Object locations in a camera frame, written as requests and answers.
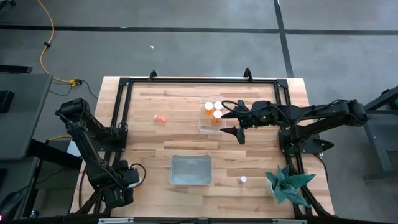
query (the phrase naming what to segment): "white bottle cap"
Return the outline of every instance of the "white bottle cap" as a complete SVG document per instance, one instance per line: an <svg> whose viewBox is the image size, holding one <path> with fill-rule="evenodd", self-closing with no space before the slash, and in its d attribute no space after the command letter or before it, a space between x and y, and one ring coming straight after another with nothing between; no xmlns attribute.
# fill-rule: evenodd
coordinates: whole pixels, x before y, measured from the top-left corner
<svg viewBox="0 0 398 224"><path fill-rule="evenodd" d="M221 110L223 109L223 104L221 103L221 101L217 101L216 103L214 103L214 108L216 110Z"/></svg>
<svg viewBox="0 0 398 224"><path fill-rule="evenodd" d="M212 103L212 102L207 102L207 103L205 103L205 109L206 109L206 110L211 110L211 109L213 109L213 103Z"/></svg>
<svg viewBox="0 0 398 224"><path fill-rule="evenodd" d="M242 177L241 177L241 182L242 182L242 183L246 183L246 181L248 181L248 178L245 177L245 176L242 176Z"/></svg>
<svg viewBox="0 0 398 224"><path fill-rule="evenodd" d="M213 112L213 116L215 117L215 118L217 118L217 119L220 119L221 118L221 116L223 115L223 112L221 112L221 111L214 111Z"/></svg>

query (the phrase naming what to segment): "potted plant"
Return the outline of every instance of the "potted plant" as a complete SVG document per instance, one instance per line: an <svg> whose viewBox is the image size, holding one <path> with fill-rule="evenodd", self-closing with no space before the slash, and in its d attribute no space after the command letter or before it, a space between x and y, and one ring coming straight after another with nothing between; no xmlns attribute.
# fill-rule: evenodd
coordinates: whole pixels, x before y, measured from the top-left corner
<svg viewBox="0 0 398 224"><path fill-rule="evenodd" d="M310 182L315 174L300 174L289 177L289 165L281 169L278 166L277 174L266 172L269 180L266 189L269 194L274 194L278 203L282 203L285 199L298 205L311 207L303 196L297 191L298 188L303 187Z"/></svg>

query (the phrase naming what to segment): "artificial plant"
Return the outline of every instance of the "artificial plant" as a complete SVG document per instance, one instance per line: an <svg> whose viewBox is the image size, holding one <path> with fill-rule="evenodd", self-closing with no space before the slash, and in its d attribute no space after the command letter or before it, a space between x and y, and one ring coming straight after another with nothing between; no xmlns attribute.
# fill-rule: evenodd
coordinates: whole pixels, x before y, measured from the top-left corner
<svg viewBox="0 0 398 224"><path fill-rule="evenodd" d="M274 194L278 199L278 203L282 203L285 199L298 205L311 207L303 196L296 190L310 182L315 174L300 174L289 177L289 165L283 169L278 166L277 175L266 172L266 176L272 184Z"/></svg>

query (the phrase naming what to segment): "gray plastic tray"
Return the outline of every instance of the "gray plastic tray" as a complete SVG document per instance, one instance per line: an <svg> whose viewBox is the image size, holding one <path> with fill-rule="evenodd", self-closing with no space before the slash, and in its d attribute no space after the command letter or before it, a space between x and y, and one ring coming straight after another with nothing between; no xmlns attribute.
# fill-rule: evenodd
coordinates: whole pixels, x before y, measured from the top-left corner
<svg viewBox="0 0 398 224"><path fill-rule="evenodd" d="M213 178L211 156L179 156L170 159L169 181L175 185L208 185Z"/></svg>

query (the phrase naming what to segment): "clear plastic container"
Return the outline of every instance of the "clear plastic container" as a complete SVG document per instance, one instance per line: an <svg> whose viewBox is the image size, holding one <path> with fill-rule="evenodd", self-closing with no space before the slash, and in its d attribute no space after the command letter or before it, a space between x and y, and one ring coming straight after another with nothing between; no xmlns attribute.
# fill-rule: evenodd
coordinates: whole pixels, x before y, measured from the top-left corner
<svg viewBox="0 0 398 224"><path fill-rule="evenodd" d="M200 134L221 134L221 128L226 127L225 119L220 119L217 123L213 121L213 114L206 114L205 113L205 103L212 102L215 103L217 101L223 101L224 98L220 96L206 96L200 98L200 117L199 117L199 124L198 128ZM223 114L226 114L228 111L223 108L221 110Z"/></svg>
<svg viewBox="0 0 398 224"><path fill-rule="evenodd" d="M169 181L174 185L208 185L213 178L212 169L209 155L172 155Z"/></svg>

